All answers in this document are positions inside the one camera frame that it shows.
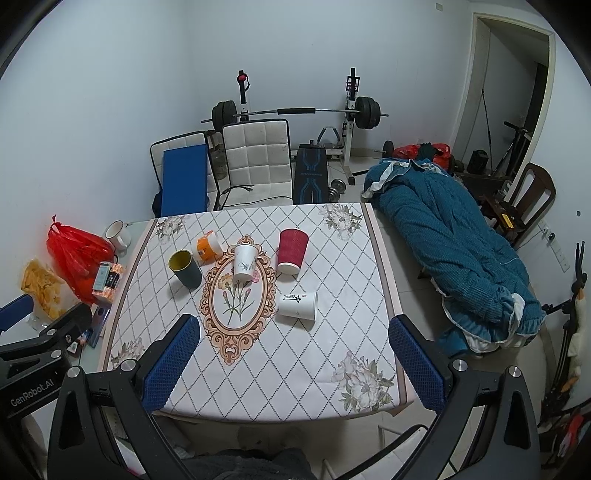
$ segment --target doorway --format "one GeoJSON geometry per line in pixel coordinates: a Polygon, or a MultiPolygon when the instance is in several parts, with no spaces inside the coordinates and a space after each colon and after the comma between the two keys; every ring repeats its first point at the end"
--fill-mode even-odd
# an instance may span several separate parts
{"type": "Polygon", "coordinates": [[[469,173],[513,181],[531,158],[550,101],[553,41],[533,25],[475,15],[452,148],[469,173]]]}

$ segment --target white leather chair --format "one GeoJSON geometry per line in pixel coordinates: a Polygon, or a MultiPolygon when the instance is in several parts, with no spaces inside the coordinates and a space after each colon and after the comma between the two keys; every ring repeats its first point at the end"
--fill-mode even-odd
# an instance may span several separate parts
{"type": "MultiPolygon", "coordinates": [[[[194,145],[206,145],[206,133],[191,132],[188,134],[177,135],[176,137],[170,137],[165,140],[160,140],[150,146],[150,157],[152,158],[152,165],[154,166],[154,173],[156,179],[162,189],[162,162],[164,158],[165,150],[172,150],[173,148],[192,147],[194,145]]],[[[216,177],[212,171],[212,158],[209,155],[209,149],[207,151],[207,198],[209,199],[209,206],[207,210],[218,210],[220,191],[219,185],[217,184],[216,177]]]]}
{"type": "Polygon", "coordinates": [[[254,120],[222,129],[230,191],[222,207],[291,205],[287,120],[254,120]]]}

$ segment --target power outlet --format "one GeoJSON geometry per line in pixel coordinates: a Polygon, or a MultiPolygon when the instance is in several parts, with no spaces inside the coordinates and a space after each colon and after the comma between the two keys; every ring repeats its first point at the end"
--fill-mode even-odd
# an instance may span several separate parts
{"type": "Polygon", "coordinates": [[[546,239],[550,248],[554,252],[556,260],[558,260],[558,263],[560,264],[560,268],[562,268],[563,272],[566,272],[570,268],[570,264],[566,255],[562,252],[558,240],[556,240],[556,233],[552,231],[544,219],[538,222],[538,227],[542,230],[542,236],[546,239]]]}

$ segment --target weight plate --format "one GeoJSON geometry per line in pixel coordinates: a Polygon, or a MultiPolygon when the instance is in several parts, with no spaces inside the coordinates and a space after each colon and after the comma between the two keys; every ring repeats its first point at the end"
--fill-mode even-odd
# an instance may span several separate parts
{"type": "Polygon", "coordinates": [[[341,179],[334,179],[330,182],[330,186],[334,188],[339,195],[344,194],[347,189],[347,184],[341,179]]]}
{"type": "Polygon", "coordinates": [[[221,132],[223,128],[223,102],[219,102],[212,109],[212,123],[213,129],[216,132],[221,132]]]}
{"type": "Polygon", "coordinates": [[[329,202],[337,203],[340,199],[340,194],[333,187],[329,187],[329,202]]]}
{"type": "Polygon", "coordinates": [[[379,108],[379,103],[376,102],[373,98],[369,98],[370,103],[370,110],[371,110],[371,120],[369,121],[369,129],[377,127],[379,125],[379,119],[381,118],[381,111],[379,108]]]}
{"type": "Polygon", "coordinates": [[[355,125],[357,125],[357,128],[368,128],[369,121],[371,119],[371,111],[368,100],[369,99],[367,97],[357,97],[357,100],[355,100],[355,110],[358,111],[355,114],[355,125]]]}
{"type": "Polygon", "coordinates": [[[235,116],[237,113],[236,104],[234,100],[227,100],[223,103],[223,124],[232,125],[238,122],[238,117],[235,116]]]}

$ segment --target blue cushion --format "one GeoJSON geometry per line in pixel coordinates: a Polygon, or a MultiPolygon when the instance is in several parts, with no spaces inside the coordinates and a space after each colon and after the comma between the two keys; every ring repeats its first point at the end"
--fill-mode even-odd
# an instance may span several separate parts
{"type": "Polygon", "coordinates": [[[207,145],[164,150],[160,215],[205,212],[206,199],[207,145]]]}

